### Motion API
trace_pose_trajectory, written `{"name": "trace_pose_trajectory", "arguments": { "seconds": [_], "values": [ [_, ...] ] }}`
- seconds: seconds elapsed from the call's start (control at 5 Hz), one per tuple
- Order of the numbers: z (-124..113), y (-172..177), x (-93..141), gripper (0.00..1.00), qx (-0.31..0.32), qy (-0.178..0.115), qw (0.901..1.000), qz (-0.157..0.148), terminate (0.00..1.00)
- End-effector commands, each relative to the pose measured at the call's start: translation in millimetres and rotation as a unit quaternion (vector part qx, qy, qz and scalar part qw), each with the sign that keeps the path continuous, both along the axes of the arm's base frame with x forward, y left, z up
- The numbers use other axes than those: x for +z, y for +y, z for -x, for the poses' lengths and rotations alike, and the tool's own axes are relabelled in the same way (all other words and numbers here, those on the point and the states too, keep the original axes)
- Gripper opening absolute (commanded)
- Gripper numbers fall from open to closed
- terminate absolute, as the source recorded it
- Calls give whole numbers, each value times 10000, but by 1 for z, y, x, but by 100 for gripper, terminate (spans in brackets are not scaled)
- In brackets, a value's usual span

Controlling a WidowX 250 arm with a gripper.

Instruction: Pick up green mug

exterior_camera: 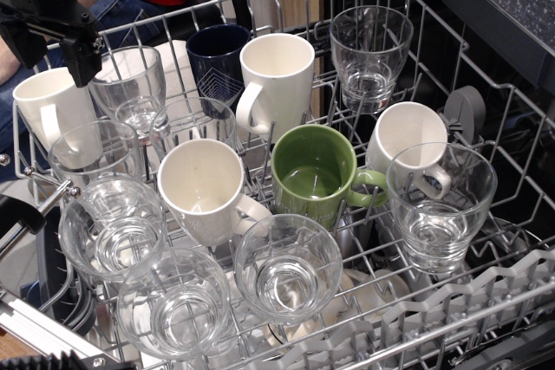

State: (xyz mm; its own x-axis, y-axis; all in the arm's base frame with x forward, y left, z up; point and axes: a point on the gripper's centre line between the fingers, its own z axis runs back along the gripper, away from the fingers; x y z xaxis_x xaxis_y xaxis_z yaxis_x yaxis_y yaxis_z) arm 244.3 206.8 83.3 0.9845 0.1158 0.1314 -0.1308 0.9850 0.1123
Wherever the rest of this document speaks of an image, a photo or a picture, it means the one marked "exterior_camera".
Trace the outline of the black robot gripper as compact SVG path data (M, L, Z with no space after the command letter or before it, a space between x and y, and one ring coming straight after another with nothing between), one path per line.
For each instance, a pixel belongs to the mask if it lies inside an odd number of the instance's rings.
M101 70L103 40L94 15L77 0L1 0L1 36L27 68L47 54L47 42L58 42L79 88Z

